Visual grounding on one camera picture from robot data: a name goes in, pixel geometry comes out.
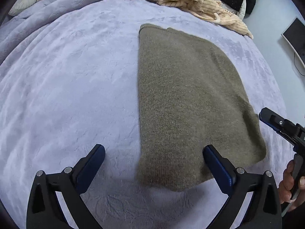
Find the person's right hand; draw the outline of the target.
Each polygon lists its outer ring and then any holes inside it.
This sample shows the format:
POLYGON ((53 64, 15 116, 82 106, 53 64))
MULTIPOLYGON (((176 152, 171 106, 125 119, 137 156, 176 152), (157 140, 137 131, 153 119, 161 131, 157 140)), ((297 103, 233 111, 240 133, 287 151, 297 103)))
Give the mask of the person's right hand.
POLYGON ((287 164, 287 168, 283 172, 283 180, 279 183, 278 192, 280 203, 284 202, 291 203, 291 207, 288 209, 288 212, 293 211, 297 207, 301 206, 304 203, 304 176, 298 182, 300 193, 296 199, 292 199, 291 189, 294 186, 294 179, 292 177, 292 171, 294 170, 294 161, 290 160, 287 164))

